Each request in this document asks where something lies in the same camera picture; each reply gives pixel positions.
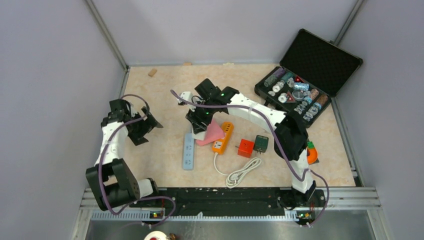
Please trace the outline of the orange power strip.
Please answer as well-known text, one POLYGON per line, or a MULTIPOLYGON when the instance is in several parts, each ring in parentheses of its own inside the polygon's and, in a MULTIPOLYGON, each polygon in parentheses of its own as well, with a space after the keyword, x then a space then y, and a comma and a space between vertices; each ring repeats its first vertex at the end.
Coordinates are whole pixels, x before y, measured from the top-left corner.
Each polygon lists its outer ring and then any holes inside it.
POLYGON ((225 121, 221 125, 221 130, 224 133, 223 137, 216 140, 212 145, 212 151, 217 155, 223 155, 225 153, 234 130, 234 125, 232 122, 225 121))

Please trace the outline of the pink triangular power strip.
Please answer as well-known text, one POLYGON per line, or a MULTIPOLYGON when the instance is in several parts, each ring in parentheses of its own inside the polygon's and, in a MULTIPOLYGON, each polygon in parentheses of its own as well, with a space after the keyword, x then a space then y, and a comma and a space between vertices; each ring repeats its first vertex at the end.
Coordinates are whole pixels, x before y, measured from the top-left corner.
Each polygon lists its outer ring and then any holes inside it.
POLYGON ((214 119, 212 119, 211 123, 207 127, 205 139, 196 140, 195 142, 199 146, 205 146, 224 137, 225 133, 222 130, 221 126, 214 119))

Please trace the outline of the white cube socket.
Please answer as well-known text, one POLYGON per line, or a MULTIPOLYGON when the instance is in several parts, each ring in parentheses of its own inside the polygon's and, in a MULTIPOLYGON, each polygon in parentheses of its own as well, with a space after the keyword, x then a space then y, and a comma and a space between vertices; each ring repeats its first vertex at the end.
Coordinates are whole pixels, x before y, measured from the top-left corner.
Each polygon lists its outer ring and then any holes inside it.
POLYGON ((191 136, 192 136, 192 138, 193 138, 193 139, 195 139, 195 140, 203 141, 203 140, 205 139, 205 137, 206 137, 206 133, 207 133, 207 131, 206 131, 206 130, 199 131, 199 132, 195 133, 195 130, 193 129, 193 130, 191 131, 191 136))

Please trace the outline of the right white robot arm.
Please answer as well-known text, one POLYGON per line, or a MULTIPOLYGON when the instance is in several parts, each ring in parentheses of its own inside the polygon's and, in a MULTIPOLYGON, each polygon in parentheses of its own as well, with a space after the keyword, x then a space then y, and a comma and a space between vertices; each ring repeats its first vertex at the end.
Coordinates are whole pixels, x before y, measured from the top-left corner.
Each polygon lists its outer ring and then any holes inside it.
POLYGON ((220 89, 208 78, 195 87, 200 99, 190 91, 177 97, 179 105, 188 105, 186 119, 191 123, 192 136, 203 140, 215 113, 240 117, 272 134, 274 151, 283 158, 291 172, 293 200, 307 206, 314 198, 317 184, 307 160, 308 133, 299 117, 269 108, 240 93, 230 86, 220 89))

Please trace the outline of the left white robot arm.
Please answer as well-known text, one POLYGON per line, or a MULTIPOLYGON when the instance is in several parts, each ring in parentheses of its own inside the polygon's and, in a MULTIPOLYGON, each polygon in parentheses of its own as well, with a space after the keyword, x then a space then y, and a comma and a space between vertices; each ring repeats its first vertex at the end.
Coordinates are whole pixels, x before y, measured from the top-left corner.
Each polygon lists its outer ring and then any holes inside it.
POLYGON ((136 179, 124 160, 125 142, 135 146, 148 143, 145 135, 162 125, 146 104, 136 110, 125 99, 109 102, 110 111, 101 121, 102 144, 94 166, 87 168, 85 177, 94 199, 102 211, 123 207, 140 198, 149 207, 160 202, 160 193, 152 178, 136 179))

